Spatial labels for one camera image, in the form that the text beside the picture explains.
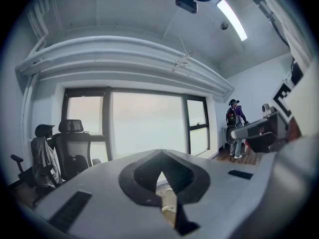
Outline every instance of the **black vent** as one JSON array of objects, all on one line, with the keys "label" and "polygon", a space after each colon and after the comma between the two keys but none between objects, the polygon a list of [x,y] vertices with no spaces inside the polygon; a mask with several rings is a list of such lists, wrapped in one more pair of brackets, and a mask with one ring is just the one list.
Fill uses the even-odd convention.
[{"label": "black vent", "polygon": [[246,180],[250,180],[251,177],[253,177],[252,173],[246,173],[246,172],[242,172],[242,171],[238,171],[238,170],[231,170],[228,172],[228,174],[239,177],[239,178],[243,178]]},{"label": "black vent", "polygon": [[50,224],[62,232],[67,232],[91,198],[91,194],[76,192],[51,218]]}]

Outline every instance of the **window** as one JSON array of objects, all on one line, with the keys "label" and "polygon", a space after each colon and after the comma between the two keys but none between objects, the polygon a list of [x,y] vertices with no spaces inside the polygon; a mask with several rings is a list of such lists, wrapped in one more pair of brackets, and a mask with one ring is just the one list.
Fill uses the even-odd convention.
[{"label": "window", "polygon": [[105,88],[67,89],[63,101],[62,119],[81,120],[85,132],[91,135],[91,162],[98,158],[107,162],[106,138],[103,135],[103,100]]},{"label": "window", "polygon": [[113,92],[115,158],[151,149],[185,151],[182,98]]},{"label": "window", "polygon": [[209,124],[206,99],[185,96],[188,111],[188,153],[199,155],[209,149]]},{"label": "window", "polygon": [[81,120],[84,131],[102,134],[102,102],[103,97],[69,98],[67,119]]},{"label": "window", "polygon": [[81,120],[91,135],[91,161],[151,149],[198,155],[209,149],[206,99],[159,91],[66,89],[62,119]]}]

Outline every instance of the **pants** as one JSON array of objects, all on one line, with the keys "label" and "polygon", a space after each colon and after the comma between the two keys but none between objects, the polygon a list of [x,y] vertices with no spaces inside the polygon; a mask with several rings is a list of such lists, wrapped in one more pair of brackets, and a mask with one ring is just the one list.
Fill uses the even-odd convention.
[{"label": "pants", "polygon": [[[236,126],[237,128],[242,127],[241,123],[238,123]],[[242,139],[236,140],[232,145],[230,145],[230,154],[235,154],[235,157],[240,156],[242,141],[243,141]]]}]

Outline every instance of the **cable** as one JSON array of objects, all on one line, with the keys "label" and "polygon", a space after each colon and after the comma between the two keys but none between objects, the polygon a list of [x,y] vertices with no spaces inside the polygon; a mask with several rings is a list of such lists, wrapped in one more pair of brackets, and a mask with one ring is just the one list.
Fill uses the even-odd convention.
[{"label": "cable", "polygon": [[276,24],[272,21],[272,20],[269,20],[271,26],[273,26],[274,30],[276,31],[276,33],[278,34],[278,36],[280,37],[280,39],[284,42],[284,44],[286,44],[288,46],[288,48],[290,49],[290,46],[288,44],[288,42],[282,37],[282,35],[279,33],[279,30],[276,26]]},{"label": "cable", "polygon": [[288,46],[288,48],[290,49],[290,46],[288,44],[288,42],[282,37],[282,35],[280,34],[276,24],[275,24],[275,19],[273,18],[273,12],[268,8],[267,3],[265,0],[252,0],[257,6],[258,8],[262,11],[262,13],[266,16],[266,18],[269,20],[270,25],[273,26],[274,30],[276,31],[276,33],[278,34],[278,36],[280,37],[280,39],[284,42],[284,44],[286,44]]}]

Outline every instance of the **black handle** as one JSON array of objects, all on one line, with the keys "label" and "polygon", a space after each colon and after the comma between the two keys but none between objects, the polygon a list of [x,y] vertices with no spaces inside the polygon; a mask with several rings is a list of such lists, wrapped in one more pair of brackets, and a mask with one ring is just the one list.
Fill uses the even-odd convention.
[{"label": "black handle", "polygon": [[93,165],[101,164],[101,160],[98,158],[94,158],[94,159],[92,159],[92,163],[93,163]]},{"label": "black handle", "polygon": [[23,162],[23,159],[20,158],[20,157],[18,157],[18,156],[16,156],[16,155],[11,155],[10,157],[11,157],[14,161],[16,161],[17,163]]},{"label": "black handle", "polygon": [[40,171],[40,175],[42,177],[46,177],[46,176],[49,176],[50,180],[52,181],[53,185],[57,188],[59,187],[60,185],[55,181],[53,175],[51,174],[51,170],[53,168],[53,165],[52,164],[49,164],[49,165],[46,165],[45,167],[42,167],[41,168],[41,171]]}]

